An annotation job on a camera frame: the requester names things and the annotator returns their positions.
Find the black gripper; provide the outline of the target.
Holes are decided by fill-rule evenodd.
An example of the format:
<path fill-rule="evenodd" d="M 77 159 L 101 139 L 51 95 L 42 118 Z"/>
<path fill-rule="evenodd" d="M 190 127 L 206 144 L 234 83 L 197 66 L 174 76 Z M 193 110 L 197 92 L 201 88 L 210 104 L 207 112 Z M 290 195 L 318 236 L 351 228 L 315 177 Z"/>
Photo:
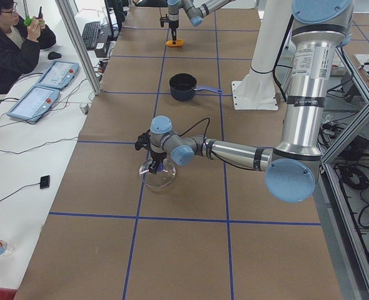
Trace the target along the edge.
<path fill-rule="evenodd" d="M 151 174 L 156 174 L 159 168 L 159 165 L 163 163 L 166 158 L 165 152 L 154 152 L 151 151 L 151 165 L 148 167 L 148 171 Z"/>
<path fill-rule="evenodd" d="M 178 29 L 178 21 L 170 21 L 172 41 L 177 41 L 176 30 Z"/>

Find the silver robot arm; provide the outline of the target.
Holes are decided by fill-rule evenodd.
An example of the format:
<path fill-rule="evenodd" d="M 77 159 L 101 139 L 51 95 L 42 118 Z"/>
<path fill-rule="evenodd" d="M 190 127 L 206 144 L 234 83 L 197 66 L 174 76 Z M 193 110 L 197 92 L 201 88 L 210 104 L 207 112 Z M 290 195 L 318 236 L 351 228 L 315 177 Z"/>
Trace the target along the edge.
<path fill-rule="evenodd" d="M 309 198 L 318 179 L 321 152 L 318 133 L 335 49 L 350 39 L 353 1 L 268 1 L 260 27 L 250 72 L 232 84 L 237 109 L 273 109 L 275 66 L 283 43 L 295 45 L 290 88 L 279 144 L 271 149 L 234 144 L 205 135 L 177 134 L 170 118 L 157 116 L 138 141 L 151 157 L 139 170 L 151 178 L 162 174 L 170 183 L 176 166 L 194 156 L 220 159 L 251 171 L 262 171 L 269 192 L 284 202 Z"/>
<path fill-rule="evenodd" d="M 193 26 L 198 26 L 206 16 L 230 2 L 233 2 L 233 0 L 210 0 L 196 7 L 192 0 L 169 0 L 167 1 L 168 13 L 159 19 L 161 27 L 164 27 L 164 23 L 168 23 L 171 29 L 172 42 L 176 44 L 178 41 L 176 30 L 179 28 L 179 12 L 181 9 L 187 15 L 190 23 Z"/>

